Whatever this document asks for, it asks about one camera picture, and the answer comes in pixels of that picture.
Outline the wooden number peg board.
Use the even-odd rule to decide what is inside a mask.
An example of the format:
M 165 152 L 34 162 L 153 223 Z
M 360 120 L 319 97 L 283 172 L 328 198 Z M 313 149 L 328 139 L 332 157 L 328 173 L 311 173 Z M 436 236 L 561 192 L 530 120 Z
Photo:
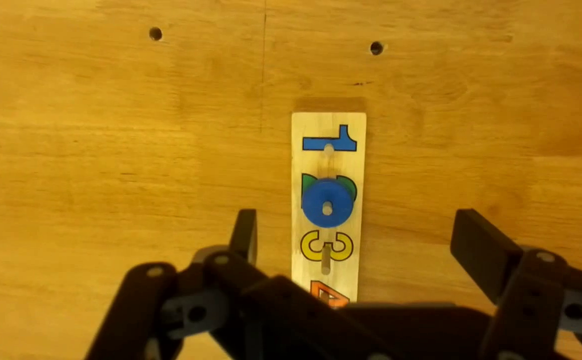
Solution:
M 332 308 L 358 299 L 366 130 L 364 112 L 294 112 L 291 117 L 291 276 Z M 322 228 L 305 218 L 304 174 L 355 183 L 357 198 L 346 223 Z

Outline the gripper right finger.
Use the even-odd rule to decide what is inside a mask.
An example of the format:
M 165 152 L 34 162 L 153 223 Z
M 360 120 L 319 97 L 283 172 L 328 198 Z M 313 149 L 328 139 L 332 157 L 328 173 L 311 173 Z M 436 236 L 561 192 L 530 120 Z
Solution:
M 582 344 L 582 270 L 544 248 L 521 246 L 475 209 L 455 213 L 450 251 L 496 306 L 480 360 L 566 360 L 560 330 Z

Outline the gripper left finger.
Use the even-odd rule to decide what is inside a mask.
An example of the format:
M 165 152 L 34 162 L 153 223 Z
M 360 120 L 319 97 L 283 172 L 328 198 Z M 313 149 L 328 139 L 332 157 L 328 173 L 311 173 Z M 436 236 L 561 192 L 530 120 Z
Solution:
M 85 360 L 176 360 L 210 333 L 235 360 L 367 360 L 364 329 L 284 276 L 256 268 L 257 213 L 238 212 L 228 246 L 184 270 L 150 262 L 126 272 Z

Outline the blue disc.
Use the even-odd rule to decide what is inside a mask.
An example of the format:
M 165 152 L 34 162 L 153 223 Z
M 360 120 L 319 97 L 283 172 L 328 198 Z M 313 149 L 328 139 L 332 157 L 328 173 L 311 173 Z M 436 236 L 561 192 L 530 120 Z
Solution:
M 352 216 L 357 187 L 347 177 L 302 178 L 301 209 L 310 223 L 320 228 L 336 228 Z

